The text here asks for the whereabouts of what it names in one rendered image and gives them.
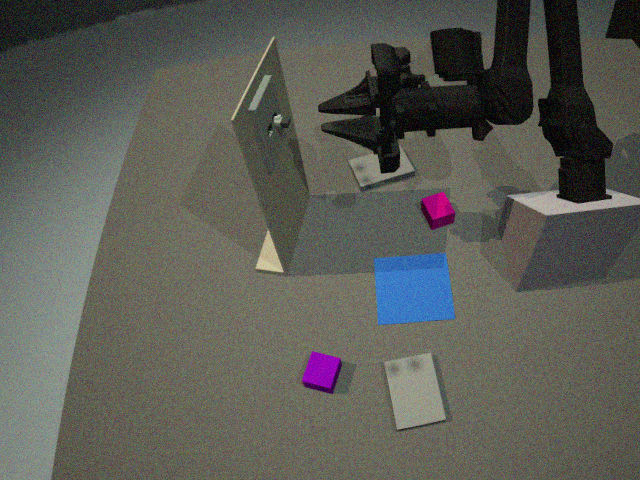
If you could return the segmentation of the magenta cube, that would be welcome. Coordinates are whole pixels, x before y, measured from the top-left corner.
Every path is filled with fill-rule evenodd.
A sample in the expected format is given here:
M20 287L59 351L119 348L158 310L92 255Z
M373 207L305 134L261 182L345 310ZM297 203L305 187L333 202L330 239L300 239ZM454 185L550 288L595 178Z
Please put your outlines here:
M444 192L423 198L421 211L426 217L431 230L454 222L455 211Z

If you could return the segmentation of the blue square marker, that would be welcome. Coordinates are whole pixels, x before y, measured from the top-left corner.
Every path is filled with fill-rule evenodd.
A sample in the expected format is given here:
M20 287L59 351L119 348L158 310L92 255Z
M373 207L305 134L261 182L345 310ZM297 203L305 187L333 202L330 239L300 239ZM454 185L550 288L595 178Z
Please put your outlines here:
M374 261L378 325L455 318L446 253Z

